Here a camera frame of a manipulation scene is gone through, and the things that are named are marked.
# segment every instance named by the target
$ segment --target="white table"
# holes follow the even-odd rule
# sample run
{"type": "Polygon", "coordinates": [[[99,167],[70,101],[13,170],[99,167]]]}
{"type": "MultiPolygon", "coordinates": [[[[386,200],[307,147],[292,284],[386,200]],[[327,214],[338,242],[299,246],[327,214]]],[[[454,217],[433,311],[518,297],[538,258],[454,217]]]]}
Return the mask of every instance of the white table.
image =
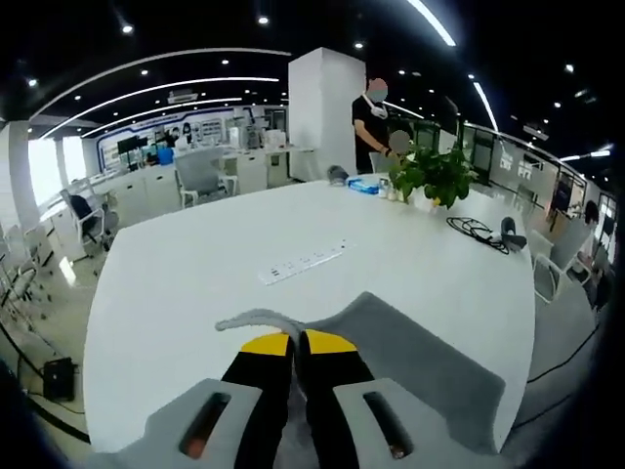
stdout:
{"type": "Polygon", "coordinates": [[[84,394],[95,450],[143,434],[147,417],[200,380],[221,378],[248,340],[217,320],[270,308],[320,320],[368,290],[506,382],[494,423],[500,448],[521,404],[534,338],[529,252],[505,256],[445,223],[497,229],[521,215],[472,192],[447,213],[314,182],[225,199],[122,230],[102,271],[85,346],[84,394]],[[271,286],[259,272],[327,248],[338,258],[271,286]]]}

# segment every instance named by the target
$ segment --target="black shirt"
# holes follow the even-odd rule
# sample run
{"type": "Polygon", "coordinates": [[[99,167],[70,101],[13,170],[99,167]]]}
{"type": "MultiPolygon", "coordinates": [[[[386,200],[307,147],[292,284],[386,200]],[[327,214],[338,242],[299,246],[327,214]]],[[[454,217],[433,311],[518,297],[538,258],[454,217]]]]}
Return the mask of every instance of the black shirt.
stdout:
{"type": "MultiPolygon", "coordinates": [[[[374,104],[376,107],[381,107],[382,104],[374,104]]],[[[364,122],[364,128],[382,145],[387,147],[389,145],[389,131],[387,128],[387,121],[380,117],[376,117],[371,113],[371,107],[368,102],[360,96],[352,103],[352,124],[355,121],[361,120],[364,122]]],[[[361,137],[355,134],[355,167],[358,173],[371,173],[373,168],[371,167],[371,159],[369,153],[371,151],[377,151],[373,149],[369,144],[365,143],[361,137]]]]}

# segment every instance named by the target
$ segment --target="green plant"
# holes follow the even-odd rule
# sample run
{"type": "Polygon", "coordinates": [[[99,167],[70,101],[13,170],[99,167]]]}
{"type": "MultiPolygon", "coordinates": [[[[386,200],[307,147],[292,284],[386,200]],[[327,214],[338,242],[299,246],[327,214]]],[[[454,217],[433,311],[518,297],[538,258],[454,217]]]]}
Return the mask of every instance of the green plant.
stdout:
{"type": "Polygon", "coordinates": [[[401,163],[389,172],[393,187],[401,192],[405,203],[412,192],[421,187],[426,198],[447,208],[456,198],[467,198],[476,173],[459,147],[440,154],[412,145],[406,154],[407,157],[404,155],[401,163]]]}

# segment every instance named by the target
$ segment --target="power strip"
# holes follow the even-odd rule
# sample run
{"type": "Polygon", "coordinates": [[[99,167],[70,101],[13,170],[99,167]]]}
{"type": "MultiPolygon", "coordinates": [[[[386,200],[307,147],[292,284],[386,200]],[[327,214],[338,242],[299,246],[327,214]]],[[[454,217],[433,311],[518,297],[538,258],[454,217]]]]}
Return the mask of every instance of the power strip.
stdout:
{"type": "Polygon", "coordinates": [[[262,270],[259,272],[259,278],[265,285],[273,285],[339,257],[352,247],[354,247],[353,244],[350,244],[346,239],[342,239],[327,248],[316,249],[290,261],[275,264],[268,269],[262,270]]]}

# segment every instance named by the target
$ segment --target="ceiling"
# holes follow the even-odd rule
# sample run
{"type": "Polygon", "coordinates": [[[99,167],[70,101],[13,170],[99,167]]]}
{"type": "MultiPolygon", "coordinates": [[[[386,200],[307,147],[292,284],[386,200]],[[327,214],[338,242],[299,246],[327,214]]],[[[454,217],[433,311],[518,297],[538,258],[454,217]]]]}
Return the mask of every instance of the ceiling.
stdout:
{"type": "MultiPolygon", "coordinates": [[[[389,102],[428,118],[433,114],[434,120],[454,117],[451,100],[463,118],[492,127],[468,78],[471,73],[502,132],[530,141],[522,130],[530,124],[550,136],[547,142],[533,143],[558,157],[590,153],[614,142],[617,76],[609,46],[616,37],[616,28],[610,26],[616,15],[604,9],[607,1],[579,9],[538,0],[424,3],[457,47],[445,45],[409,0],[235,0],[220,2],[219,7],[193,2],[160,9],[136,0],[46,2],[37,5],[36,12],[24,12],[27,21],[11,32],[0,51],[0,116],[28,119],[98,73],[158,54],[200,48],[253,48],[290,56],[213,52],[150,61],[88,83],[43,113],[71,116],[144,88],[227,76],[279,82],[203,83],[190,88],[200,94],[199,100],[240,97],[246,105],[280,105],[282,93],[288,92],[288,63],[327,47],[364,60],[371,75],[389,83],[389,102]],[[260,15],[267,16],[269,24],[258,24],[260,15]],[[134,27],[132,34],[121,32],[124,24],[134,27]],[[357,41],[362,49],[354,47],[357,41]],[[572,73],[565,70],[567,64],[573,65],[572,73]],[[142,69],[148,74],[141,75],[142,69]],[[32,78],[37,85],[29,87],[32,78]],[[576,98],[582,90],[587,91],[576,98]],[[555,108],[555,102],[562,107],[555,108]]],[[[168,93],[169,89],[143,93],[82,118],[106,124],[167,106],[168,93]]],[[[33,127],[32,136],[45,130],[33,127]]],[[[75,132],[76,127],[63,131],[75,132]]],[[[570,164],[603,183],[612,176],[610,165],[619,150],[614,148],[610,157],[570,164]]]]}

